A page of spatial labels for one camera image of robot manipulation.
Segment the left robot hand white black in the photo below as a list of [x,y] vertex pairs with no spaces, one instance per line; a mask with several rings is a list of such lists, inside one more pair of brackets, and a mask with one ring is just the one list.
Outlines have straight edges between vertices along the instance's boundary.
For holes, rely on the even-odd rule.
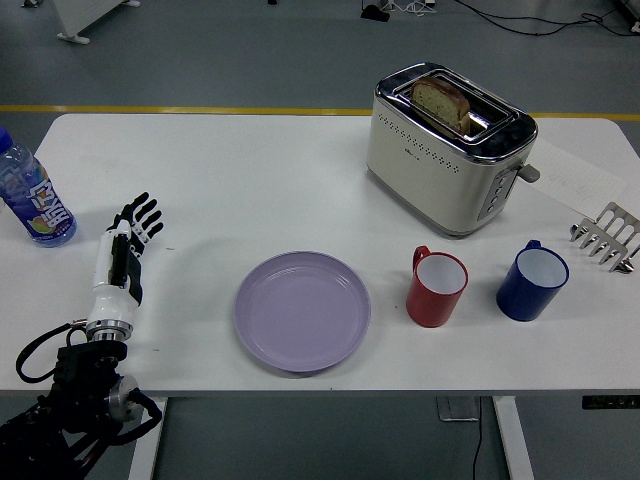
[[100,327],[130,321],[143,298],[141,257],[164,227],[158,201],[143,192],[120,213],[99,241],[93,277],[94,306],[87,322]]

